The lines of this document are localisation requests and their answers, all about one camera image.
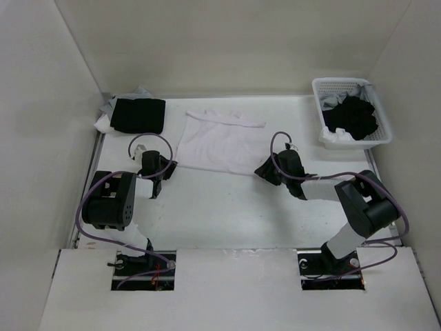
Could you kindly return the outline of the light pink tank top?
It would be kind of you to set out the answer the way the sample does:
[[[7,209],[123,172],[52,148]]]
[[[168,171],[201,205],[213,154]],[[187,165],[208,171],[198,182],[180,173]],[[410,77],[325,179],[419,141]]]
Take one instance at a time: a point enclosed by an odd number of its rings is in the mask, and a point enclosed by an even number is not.
[[[176,150],[184,168],[252,176],[269,156],[266,123],[251,121],[239,112],[187,111]]]

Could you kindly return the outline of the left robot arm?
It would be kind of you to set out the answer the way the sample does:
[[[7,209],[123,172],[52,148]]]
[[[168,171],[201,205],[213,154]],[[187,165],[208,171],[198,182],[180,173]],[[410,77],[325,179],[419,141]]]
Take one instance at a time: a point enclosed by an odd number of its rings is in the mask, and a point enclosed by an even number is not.
[[[164,261],[167,269],[172,268],[172,262],[153,251],[151,241],[132,222],[136,185],[147,180],[141,196],[156,199],[162,182],[170,179],[177,162],[155,150],[141,152],[134,159],[141,164],[137,173],[97,171],[79,213],[84,223],[105,232],[103,238],[93,234],[87,237],[135,251],[130,264],[138,274],[145,275],[154,269],[154,258]]]

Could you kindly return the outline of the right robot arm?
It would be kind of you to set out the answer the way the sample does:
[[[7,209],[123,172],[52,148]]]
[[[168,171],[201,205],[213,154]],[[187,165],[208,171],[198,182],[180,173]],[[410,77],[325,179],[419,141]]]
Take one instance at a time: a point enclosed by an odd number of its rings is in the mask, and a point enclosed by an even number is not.
[[[344,226],[320,248],[319,267],[328,275],[352,258],[356,248],[402,216],[389,192],[370,170],[343,177],[309,174],[295,150],[273,153],[254,174],[272,185],[285,185],[291,196],[303,201],[334,201],[347,218]]]

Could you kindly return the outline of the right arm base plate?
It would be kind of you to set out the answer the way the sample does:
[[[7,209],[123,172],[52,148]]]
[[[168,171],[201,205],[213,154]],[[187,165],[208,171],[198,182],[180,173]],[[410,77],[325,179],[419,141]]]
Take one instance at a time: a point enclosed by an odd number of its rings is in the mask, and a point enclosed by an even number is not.
[[[320,250],[301,250],[297,257],[303,290],[365,289],[361,271],[343,276],[360,267],[356,252],[340,260],[327,260]]]

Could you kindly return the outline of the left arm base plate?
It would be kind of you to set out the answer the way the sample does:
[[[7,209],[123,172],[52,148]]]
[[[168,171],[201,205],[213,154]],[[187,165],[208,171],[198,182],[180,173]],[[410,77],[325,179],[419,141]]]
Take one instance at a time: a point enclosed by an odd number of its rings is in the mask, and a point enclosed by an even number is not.
[[[138,257],[118,252],[114,262],[107,263],[113,271],[112,291],[172,291],[175,269],[168,269],[158,257],[144,254]]]

